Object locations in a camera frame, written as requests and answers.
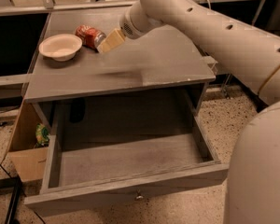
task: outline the open drawer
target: open drawer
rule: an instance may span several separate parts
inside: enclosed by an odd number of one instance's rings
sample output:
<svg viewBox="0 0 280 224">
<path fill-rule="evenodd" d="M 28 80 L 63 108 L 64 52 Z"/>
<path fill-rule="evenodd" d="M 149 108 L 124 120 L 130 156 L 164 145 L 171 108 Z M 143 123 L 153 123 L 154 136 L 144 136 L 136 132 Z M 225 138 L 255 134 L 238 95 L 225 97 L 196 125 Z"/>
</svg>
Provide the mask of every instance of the open drawer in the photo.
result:
<svg viewBox="0 0 280 224">
<path fill-rule="evenodd" d="M 220 184 L 220 163 L 182 89 L 85 98 L 56 105 L 42 190 L 25 204 L 51 216 Z"/>
</svg>

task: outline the cabinet top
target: cabinet top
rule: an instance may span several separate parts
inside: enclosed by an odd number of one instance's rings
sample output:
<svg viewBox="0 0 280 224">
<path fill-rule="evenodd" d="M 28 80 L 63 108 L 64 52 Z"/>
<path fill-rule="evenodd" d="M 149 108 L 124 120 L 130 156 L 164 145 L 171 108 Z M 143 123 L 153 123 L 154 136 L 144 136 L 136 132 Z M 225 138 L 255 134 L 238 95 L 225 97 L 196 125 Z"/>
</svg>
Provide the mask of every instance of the cabinet top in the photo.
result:
<svg viewBox="0 0 280 224">
<path fill-rule="evenodd" d="M 109 34 L 119 27 L 127 7 L 53 12 L 44 38 L 73 34 L 81 25 Z M 174 87 L 214 80 L 195 45 L 170 26 L 137 39 L 126 39 L 105 54 L 82 47 L 68 62 L 38 54 L 24 99 L 45 102 L 83 96 Z"/>
</svg>

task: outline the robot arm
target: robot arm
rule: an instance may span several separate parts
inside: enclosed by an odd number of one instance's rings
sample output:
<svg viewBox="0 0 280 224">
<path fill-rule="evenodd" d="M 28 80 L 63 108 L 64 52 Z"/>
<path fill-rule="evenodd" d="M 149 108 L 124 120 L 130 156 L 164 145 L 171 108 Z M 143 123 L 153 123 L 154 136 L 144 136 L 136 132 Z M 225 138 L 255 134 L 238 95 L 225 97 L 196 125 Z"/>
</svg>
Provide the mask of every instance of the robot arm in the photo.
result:
<svg viewBox="0 0 280 224">
<path fill-rule="evenodd" d="M 224 223 L 280 223 L 280 37 L 191 0 L 140 0 L 120 21 L 131 39 L 164 24 L 187 35 L 273 104 L 246 125 L 234 148 Z"/>
<path fill-rule="evenodd" d="M 120 20 L 131 39 L 164 24 L 184 33 L 266 104 L 280 101 L 280 37 L 192 0 L 140 0 Z"/>
</svg>

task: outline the terrazzo floor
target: terrazzo floor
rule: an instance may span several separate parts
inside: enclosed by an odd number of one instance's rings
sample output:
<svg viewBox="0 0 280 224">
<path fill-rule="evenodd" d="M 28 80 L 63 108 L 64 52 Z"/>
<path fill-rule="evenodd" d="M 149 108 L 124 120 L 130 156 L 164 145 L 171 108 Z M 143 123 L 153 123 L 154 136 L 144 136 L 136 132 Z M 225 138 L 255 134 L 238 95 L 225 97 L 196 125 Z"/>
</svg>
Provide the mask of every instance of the terrazzo floor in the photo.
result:
<svg viewBox="0 0 280 224">
<path fill-rule="evenodd" d="M 229 87 L 231 99 L 225 99 L 219 88 L 209 88 L 199 113 L 205 133 L 222 162 L 229 162 L 237 137 L 243 127 L 256 115 L 256 108 L 242 89 Z M 5 158 L 8 140 L 18 110 L 0 113 L 0 162 L 12 176 L 17 173 L 12 162 Z M 7 175 L 0 169 L 0 179 Z M 40 182 L 24 183 L 27 195 L 38 193 Z M 75 213 L 43 218 L 45 223 L 193 223 L 221 224 L 224 214 L 226 181 L 211 188 L 184 191 L 177 194 L 145 199 L 142 202 L 123 203 L 93 208 Z M 0 223 L 4 223 L 11 193 L 0 193 Z M 16 219 L 20 223 L 43 223 L 23 204 L 20 197 Z"/>
</svg>

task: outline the red object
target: red object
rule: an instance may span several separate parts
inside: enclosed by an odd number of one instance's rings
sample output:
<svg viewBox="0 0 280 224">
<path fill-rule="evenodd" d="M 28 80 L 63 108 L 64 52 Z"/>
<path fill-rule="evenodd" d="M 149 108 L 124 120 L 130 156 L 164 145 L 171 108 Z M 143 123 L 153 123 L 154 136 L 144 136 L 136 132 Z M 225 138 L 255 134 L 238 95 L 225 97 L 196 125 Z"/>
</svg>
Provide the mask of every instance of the red object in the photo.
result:
<svg viewBox="0 0 280 224">
<path fill-rule="evenodd" d="M 87 25 L 80 25 L 76 28 L 76 36 L 82 39 L 83 46 L 96 49 L 94 45 L 95 38 L 101 34 L 102 31 Z"/>
</svg>

